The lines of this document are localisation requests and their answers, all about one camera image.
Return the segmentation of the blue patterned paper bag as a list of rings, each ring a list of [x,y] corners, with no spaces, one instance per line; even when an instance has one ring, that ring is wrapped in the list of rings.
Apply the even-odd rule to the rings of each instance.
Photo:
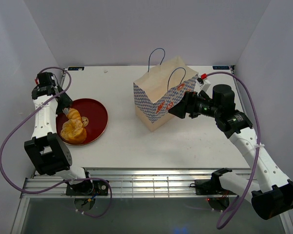
[[[155,131],[174,117],[168,111],[185,92],[194,91],[197,78],[198,73],[180,56],[149,66],[133,83],[135,114],[151,132]]]

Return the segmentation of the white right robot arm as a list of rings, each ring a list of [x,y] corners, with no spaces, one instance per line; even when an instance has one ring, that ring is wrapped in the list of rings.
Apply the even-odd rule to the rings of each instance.
[[[190,118],[204,115],[215,120],[218,129],[239,150],[248,165],[255,169],[255,183],[248,184],[246,179],[231,169],[222,168],[212,173],[209,181],[197,185],[202,194],[225,190],[233,192],[252,204],[253,209],[264,220],[293,209],[293,181],[283,173],[272,160],[264,145],[257,143],[257,135],[249,118],[235,108],[235,93],[230,86],[216,85],[212,97],[204,91],[185,92],[181,101],[169,109],[169,113]]]

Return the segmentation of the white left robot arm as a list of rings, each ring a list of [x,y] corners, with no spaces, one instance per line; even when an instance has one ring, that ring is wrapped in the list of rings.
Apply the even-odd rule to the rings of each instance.
[[[35,126],[24,149],[40,175],[60,176],[74,192],[88,195],[94,183],[84,168],[72,165],[71,153],[57,133],[56,117],[67,114],[73,101],[58,85],[53,73],[38,73],[35,82],[32,91]]]

